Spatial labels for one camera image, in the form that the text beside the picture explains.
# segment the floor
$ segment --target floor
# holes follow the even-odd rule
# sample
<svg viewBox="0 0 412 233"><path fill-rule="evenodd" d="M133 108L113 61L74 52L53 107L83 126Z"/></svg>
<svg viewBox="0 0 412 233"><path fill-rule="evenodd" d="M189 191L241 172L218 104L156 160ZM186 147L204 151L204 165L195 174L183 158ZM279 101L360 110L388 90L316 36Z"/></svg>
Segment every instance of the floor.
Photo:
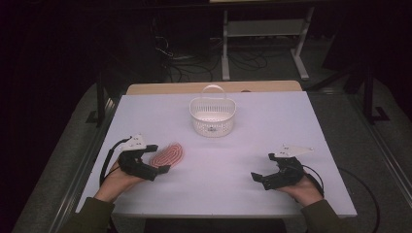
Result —
<svg viewBox="0 0 412 233"><path fill-rule="evenodd" d="M308 39L301 57L310 78L302 81L289 52L294 43L294 38L229 41L231 80L296 80L307 88L335 73L322 68L331 39ZM221 41L211 40L211 48L207 56L175 51L166 81L221 81ZM386 87L375 81L374 106L382 107L390 120L370 125L361 114L362 89L357 94L346 94L342 88L345 81L343 77L320 90L308 92L308 95L358 212L358 216L346 220L359 232L410 232L412 205L408 178L412 177L412 158L409 156L412 124ZM104 137L95 124L86 123L89 113L96 110L95 101L95 86L92 86L73 113L14 232L26 232L27 227L31 232L53 232L67 219L69 215L66 214L73 211L71 196L79 195L75 187L84 184L85 171L92 165L92 161L86 161L88 167L82 173L74 161L84 161L85 154L96 152L99 144L96 141ZM67 176L58 181L50 179L56 171ZM55 198L44 205L45 195ZM119 232L143 232L145 223L143 219L124 216L114 216L114 221ZM288 218L285 222L290 233L305 231L302 218Z"/></svg>

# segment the sleeve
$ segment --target sleeve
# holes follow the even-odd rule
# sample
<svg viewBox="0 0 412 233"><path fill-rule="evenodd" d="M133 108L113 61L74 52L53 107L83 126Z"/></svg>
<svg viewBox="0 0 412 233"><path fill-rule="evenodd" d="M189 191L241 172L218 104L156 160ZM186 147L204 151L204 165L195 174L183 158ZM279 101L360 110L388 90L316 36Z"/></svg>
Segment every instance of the sleeve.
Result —
<svg viewBox="0 0 412 233"><path fill-rule="evenodd" d="M112 203L87 197L79 213L72 216L58 233L106 233L114 208Z"/></svg>
<svg viewBox="0 0 412 233"><path fill-rule="evenodd" d="M352 233L355 229L339 218L327 200L316 202L303 208L309 233Z"/></svg>

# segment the white basket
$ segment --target white basket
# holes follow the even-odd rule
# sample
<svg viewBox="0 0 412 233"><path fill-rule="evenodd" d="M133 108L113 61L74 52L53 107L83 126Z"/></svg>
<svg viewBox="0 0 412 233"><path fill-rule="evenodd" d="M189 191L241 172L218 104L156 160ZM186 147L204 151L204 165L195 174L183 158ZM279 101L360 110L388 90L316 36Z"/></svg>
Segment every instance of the white basket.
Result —
<svg viewBox="0 0 412 233"><path fill-rule="evenodd" d="M208 88L221 90L224 98L203 97ZM224 90L216 84L204 87L201 97L192 99L189 108L194 130L202 136L222 137L230 133L233 128L236 104L233 100L227 99Z"/></svg>

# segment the pink object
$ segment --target pink object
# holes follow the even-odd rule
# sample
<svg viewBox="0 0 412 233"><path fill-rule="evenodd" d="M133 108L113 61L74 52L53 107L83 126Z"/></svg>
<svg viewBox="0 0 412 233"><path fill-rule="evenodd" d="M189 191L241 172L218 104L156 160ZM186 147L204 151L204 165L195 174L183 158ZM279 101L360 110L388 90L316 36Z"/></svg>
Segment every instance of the pink object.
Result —
<svg viewBox="0 0 412 233"><path fill-rule="evenodd" d="M164 165L176 166L183 158L183 148L180 144L174 143L167 148L160 150L150 160L151 166L159 167Z"/></svg>

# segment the hand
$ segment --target hand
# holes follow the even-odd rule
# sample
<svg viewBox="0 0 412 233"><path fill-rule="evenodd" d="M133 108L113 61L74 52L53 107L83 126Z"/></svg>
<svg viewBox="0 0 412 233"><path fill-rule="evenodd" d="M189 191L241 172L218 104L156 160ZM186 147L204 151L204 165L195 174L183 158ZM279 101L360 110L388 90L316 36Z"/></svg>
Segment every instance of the hand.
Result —
<svg viewBox="0 0 412 233"><path fill-rule="evenodd" d="M303 207L324 199L315 185L306 176L303 176L302 180L295 185L280 187L276 190L288 193Z"/></svg>
<svg viewBox="0 0 412 233"><path fill-rule="evenodd" d="M117 161L113 164L109 173L104 183L94 195L94 198L104 202L115 202L122 193L135 184L144 181L144 179L125 174Z"/></svg>

